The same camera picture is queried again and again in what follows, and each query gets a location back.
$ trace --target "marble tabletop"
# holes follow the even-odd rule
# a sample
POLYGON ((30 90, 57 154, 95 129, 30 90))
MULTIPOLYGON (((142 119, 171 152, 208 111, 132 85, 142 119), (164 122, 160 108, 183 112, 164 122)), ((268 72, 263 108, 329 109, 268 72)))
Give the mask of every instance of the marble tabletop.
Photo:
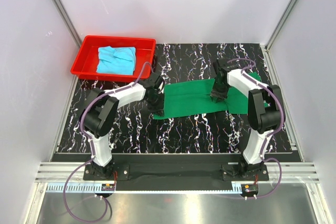
MULTIPOLYGON (((271 84, 259 44, 157 44, 153 67, 169 84, 214 78, 212 62, 216 58, 238 57, 256 61, 254 71, 262 82, 271 84)), ((88 141, 79 130, 79 108, 90 89, 113 89, 125 84, 77 81, 58 153, 90 152, 88 141)), ((113 153, 237 153, 246 147, 249 131, 247 115, 226 111, 154 120, 142 101, 118 110, 109 138, 113 153)), ((268 151, 291 152, 285 129, 272 137, 268 151)))

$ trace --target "purple cable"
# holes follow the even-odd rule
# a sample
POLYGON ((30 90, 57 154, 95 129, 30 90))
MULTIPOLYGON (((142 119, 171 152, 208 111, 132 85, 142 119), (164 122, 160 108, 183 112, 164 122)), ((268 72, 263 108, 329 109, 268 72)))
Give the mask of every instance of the purple cable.
POLYGON ((277 98, 277 97, 276 97, 276 96, 275 96, 275 95, 274 95, 274 94, 273 94, 267 87, 264 87, 263 85, 261 85, 260 83, 258 83, 254 78, 252 78, 252 77, 249 76, 246 72, 244 72, 246 69, 251 69, 251 68, 255 67, 255 66, 256 66, 256 62, 253 61, 253 60, 251 60, 251 59, 237 58, 237 59, 229 60, 227 63, 230 63, 230 62, 235 61, 235 60, 246 60, 246 61, 250 61, 250 62, 253 63, 253 65, 248 65, 247 67, 242 68, 242 70, 241 70, 241 74, 242 74, 244 77, 246 77, 248 80, 252 81, 252 82, 253 82, 255 85, 257 85, 258 87, 261 87, 261 88, 263 88, 264 90, 266 90, 267 93, 268 93, 268 94, 275 100, 275 103, 277 104, 277 106, 278 106, 279 109, 280 109, 280 125, 279 125, 279 127, 278 127, 275 131, 273 131, 273 132, 271 132, 271 133, 269 133, 269 134, 266 135, 266 138, 265 138, 265 140, 264 140, 264 142, 263 142, 263 144, 262 144, 262 146, 261 146, 261 149, 260 149, 260 158, 261 158, 261 160, 262 160, 264 163, 266 163, 266 162, 268 162, 268 161, 275 161, 275 162, 278 164, 278 166, 279 166, 279 180, 278 180, 276 186, 275 186, 269 193, 267 193, 267 194, 265 194, 265 195, 261 195, 261 196, 258 197, 258 198, 265 198, 265 197, 270 196, 271 194, 273 194, 273 193, 275 192, 275 190, 279 187, 280 182, 281 182, 281 179, 282 179, 282 169, 281 169, 281 164, 280 164, 280 162, 279 162, 276 158, 270 157, 270 158, 268 158, 268 159, 265 160, 265 159, 262 157, 262 156, 263 156, 263 155, 262 155, 262 154, 263 154, 262 152, 263 152, 263 150, 264 150, 264 148, 265 148, 265 145, 266 145, 266 142, 267 142, 267 138, 273 136, 274 134, 278 133, 278 132, 282 129, 282 126, 283 126, 284 121, 285 121, 285 116, 284 116, 284 114, 283 114, 283 108, 282 108, 282 106, 281 106, 281 104, 280 104, 278 98, 277 98))
POLYGON ((152 68, 152 65, 146 61, 143 65, 142 65, 142 69, 140 71, 140 74, 138 76, 138 78, 135 80, 135 82, 133 82, 131 85, 127 85, 127 86, 124 86, 124 87, 121 87, 121 88, 118 88, 117 90, 112 90, 110 92, 107 92, 107 93, 104 93, 104 94, 101 94, 100 96, 98 96, 97 98, 95 98, 89 105, 88 107, 84 110, 83 112, 83 115, 81 117, 81 120, 80 120, 80 131, 83 133, 83 135, 85 135, 88 139, 89 139, 89 143, 90 143, 90 147, 91 147, 91 153, 92 153, 92 159, 90 159, 89 161, 86 161, 84 164, 78 166, 71 174, 70 176, 67 178, 65 184, 64 184, 64 189, 63 189, 63 201, 64 201, 64 205, 65 205, 65 208, 67 209, 68 213, 75 219, 75 220, 78 220, 78 221, 81 221, 81 222, 84 222, 84 223, 97 223, 99 221, 102 220, 102 218, 104 218, 104 216, 106 215, 107 213, 107 210, 108 210, 108 205, 109 205, 109 202, 103 197, 104 201, 105 201, 105 211, 103 213, 103 215, 97 219, 97 220, 83 220, 83 219, 80 219, 78 218, 76 215, 74 215, 72 212, 71 212, 71 209, 69 208, 68 204, 67 204, 67 199, 66 199, 66 196, 65 196, 65 191, 66 191, 66 188, 67 188, 67 185, 70 181, 70 178, 76 173, 76 171, 78 171, 80 168, 82 168, 83 166, 86 166, 87 164, 90 164, 91 162, 93 162, 94 158, 95 158, 95 155, 96 155, 96 150, 94 148, 94 145, 91 143, 91 136, 85 132, 84 130, 84 119, 86 117, 86 115, 88 114, 88 112, 91 110, 92 106, 100 99, 102 99, 103 97, 107 96, 107 95, 110 95, 110 94, 114 94, 114 93, 117 93, 117 92, 120 92, 120 91, 123 91, 123 90, 126 90, 126 89, 129 89, 129 88, 132 88, 133 86, 135 86, 141 76, 142 76, 142 73, 143 73, 143 70, 145 69, 145 66, 146 65, 149 65, 151 67, 151 71, 153 72, 153 68, 152 68))

